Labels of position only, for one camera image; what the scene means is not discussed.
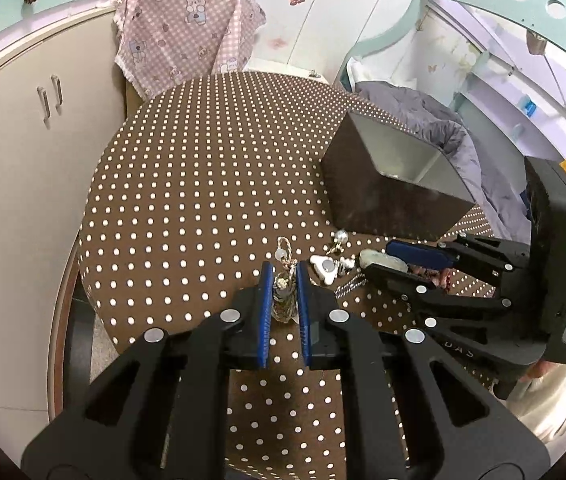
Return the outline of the person's right hand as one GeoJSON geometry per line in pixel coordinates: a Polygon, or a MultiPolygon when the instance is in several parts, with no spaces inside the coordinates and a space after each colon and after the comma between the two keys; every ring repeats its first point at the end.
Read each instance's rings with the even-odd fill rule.
{"type": "Polygon", "coordinates": [[[541,379],[548,375],[566,373],[566,364],[554,363],[550,361],[540,360],[533,366],[530,366],[526,373],[529,380],[541,379]]]}

